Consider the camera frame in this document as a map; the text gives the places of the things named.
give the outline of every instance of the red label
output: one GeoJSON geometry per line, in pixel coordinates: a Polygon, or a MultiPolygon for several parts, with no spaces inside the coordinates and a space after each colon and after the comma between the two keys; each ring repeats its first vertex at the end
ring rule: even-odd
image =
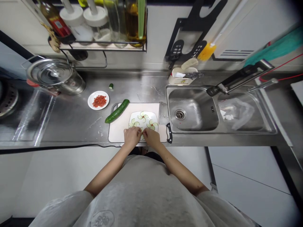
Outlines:
{"type": "Polygon", "coordinates": [[[71,34],[70,29],[67,27],[61,17],[50,18],[49,22],[59,36],[64,37],[71,34]]]}

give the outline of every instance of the double sink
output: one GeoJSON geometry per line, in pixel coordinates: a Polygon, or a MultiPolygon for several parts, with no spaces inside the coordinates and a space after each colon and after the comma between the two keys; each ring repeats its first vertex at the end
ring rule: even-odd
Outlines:
{"type": "MultiPolygon", "coordinates": [[[[259,90],[249,93],[249,86],[237,88],[228,95],[218,94],[211,97],[206,90],[211,86],[167,86],[167,103],[169,118],[173,133],[179,134],[276,134],[277,129],[268,110],[268,107],[259,90]],[[228,99],[238,98],[248,104],[253,113],[249,120],[240,128],[233,129],[234,124],[239,120],[226,120],[223,118],[219,103],[228,99]]],[[[243,113],[241,105],[235,104],[225,106],[224,111],[231,108],[234,111],[243,113]]]]}

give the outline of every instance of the pot lid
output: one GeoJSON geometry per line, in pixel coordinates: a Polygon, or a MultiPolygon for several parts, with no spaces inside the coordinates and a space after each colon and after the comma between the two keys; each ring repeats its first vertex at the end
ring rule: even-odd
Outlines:
{"type": "Polygon", "coordinates": [[[67,81],[72,68],[60,59],[42,59],[27,69],[27,77],[39,85],[57,85],[67,81]]]}

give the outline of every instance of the cutting board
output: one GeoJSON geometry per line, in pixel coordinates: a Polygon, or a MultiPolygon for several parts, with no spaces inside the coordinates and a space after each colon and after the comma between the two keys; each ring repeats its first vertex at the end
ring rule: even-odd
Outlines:
{"type": "MultiPolygon", "coordinates": [[[[123,113],[110,124],[108,140],[111,143],[124,143],[124,129],[128,129],[129,118],[133,112],[149,111],[156,114],[159,122],[159,103],[130,103],[123,113]]],[[[167,142],[166,125],[159,125],[160,141],[167,142]]]]}

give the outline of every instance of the faucet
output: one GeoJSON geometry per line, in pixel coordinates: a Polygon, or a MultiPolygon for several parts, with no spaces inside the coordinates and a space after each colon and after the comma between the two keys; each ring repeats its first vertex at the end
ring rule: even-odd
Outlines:
{"type": "Polygon", "coordinates": [[[258,76],[261,76],[262,74],[272,69],[274,69],[274,66],[271,65],[265,59],[262,59],[254,65],[245,66],[243,69],[240,69],[238,72],[231,75],[221,83],[207,89],[206,92],[212,97],[218,94],[219,92],[222,92],[223,94],[228,94],[236,88],[248,83],[249,81],[252,81],[253,79],[257,78],[258,76]]]}
{"type": "Polygon", "coordinates": [[[248,89],[248,92],[253,92],[255,90],[260,90],[261,88],[266,88],[268,86],[271,86],[273,84],[277,84],[279,81],[276,78],[272,78],[269,81],[266,81],[260,85],[254,86],[253,88],[248,89]]]}

